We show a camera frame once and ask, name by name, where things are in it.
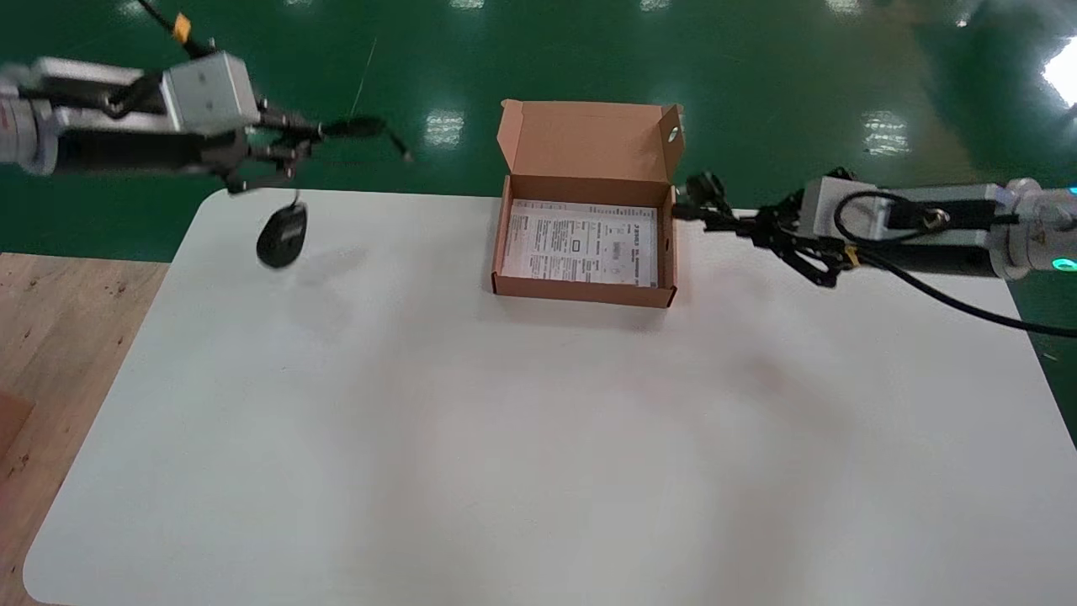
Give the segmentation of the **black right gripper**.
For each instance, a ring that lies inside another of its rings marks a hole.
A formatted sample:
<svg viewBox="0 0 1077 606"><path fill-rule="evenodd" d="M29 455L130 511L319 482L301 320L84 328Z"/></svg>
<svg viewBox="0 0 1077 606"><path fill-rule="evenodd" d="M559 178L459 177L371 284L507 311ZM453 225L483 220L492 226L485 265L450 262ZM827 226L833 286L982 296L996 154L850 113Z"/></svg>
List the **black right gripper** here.
<svg viewBox="0 0 1077 606"><path fill-rule="evenodd" d="M786 196L777 205L766 205L754 214L736 215L726 197L685 196L684 220L703 223L704 231L754 234L791 231L799 219L803 196ZM751 244L769 250L797 274L820 288L835 288L839 274L858 264L884 271L896 266L907 273L951 274L997 279L991 253L980 238L917 238L858 246L843 238L807 238L795 234L763 234Z"/></svg>

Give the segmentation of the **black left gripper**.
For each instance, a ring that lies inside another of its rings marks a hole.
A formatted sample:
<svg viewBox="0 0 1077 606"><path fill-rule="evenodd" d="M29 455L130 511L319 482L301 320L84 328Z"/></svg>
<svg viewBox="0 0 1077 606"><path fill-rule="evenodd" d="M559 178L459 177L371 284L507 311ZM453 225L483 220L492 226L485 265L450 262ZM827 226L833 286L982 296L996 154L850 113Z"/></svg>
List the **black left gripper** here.
<svg viewBox="0 0 1077 606"><path fill-rule="evenodd" d="M323 124L316 119L290 114L272 104L255 105L258 113L255 126L285 137L274 139L257 128L253 133L247 128L238 128L202 137L200 141L200 172L222 180L230 194L285 187L293 183L300 163L311 157L318 142L311 139L326 138Z"/></svg>

